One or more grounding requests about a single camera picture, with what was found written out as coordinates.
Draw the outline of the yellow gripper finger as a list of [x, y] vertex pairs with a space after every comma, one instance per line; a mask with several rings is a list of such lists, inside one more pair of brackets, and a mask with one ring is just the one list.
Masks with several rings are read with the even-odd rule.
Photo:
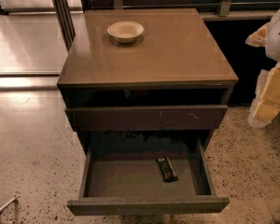
[[256, 32], [251, 34], [246, 40], [245, 43], [252, 47], [264, 47], [266, 44], [266, 37], [268, 33], [269, 23], [262, 25]]
[[247, 121], [254, 128], [262, 128], [280, 113], [280, 63], [270, 71], [260, 71], [255, 94]]

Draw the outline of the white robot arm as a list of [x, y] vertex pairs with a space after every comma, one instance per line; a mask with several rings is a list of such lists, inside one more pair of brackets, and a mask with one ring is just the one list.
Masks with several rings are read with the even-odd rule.
[[260, 71], [256, 97], [249, 109], [249, 125], [262, 128], [280, 113], [280, 8], [245, 43], [252, 47], [264, 47], [266, 56], [276, 61], [276, 66], [270, 71]]

